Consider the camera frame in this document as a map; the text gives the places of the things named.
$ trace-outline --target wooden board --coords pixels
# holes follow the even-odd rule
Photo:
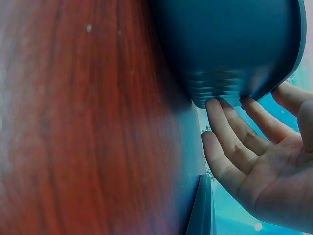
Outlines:
[[[181,234],[203,173],[146,0],[0,0],[0,234]]]

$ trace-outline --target wooden surface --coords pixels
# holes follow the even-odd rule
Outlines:
[[[146,0],[0,0],[0,234],[166,235],[204,173]]]

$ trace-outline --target hand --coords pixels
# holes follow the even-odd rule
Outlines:
[[[224,100],[209,100],[213,132],[202,135],[215,178],[254,217],[313,233],[313,93],[283,83],[275,101],[298,117],[300,133],[259,103],[243,108],[269,139],[257,135]]]

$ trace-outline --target teal plastic container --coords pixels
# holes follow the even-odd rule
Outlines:
[[[150,0],[164,54],[192,100],[258,100],[298,67],[303,0]]]

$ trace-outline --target white spot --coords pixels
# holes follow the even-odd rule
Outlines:
[[[90,33],[92,31],[92,25],[91,24],[87,25],[86,31],[87,31],[87,33]]]
[[[261,223],[257,223],[257,224],[255,224],[254,225],[254,229],[255,229],[255,231],[261,231],[262,230],[262,224]]]

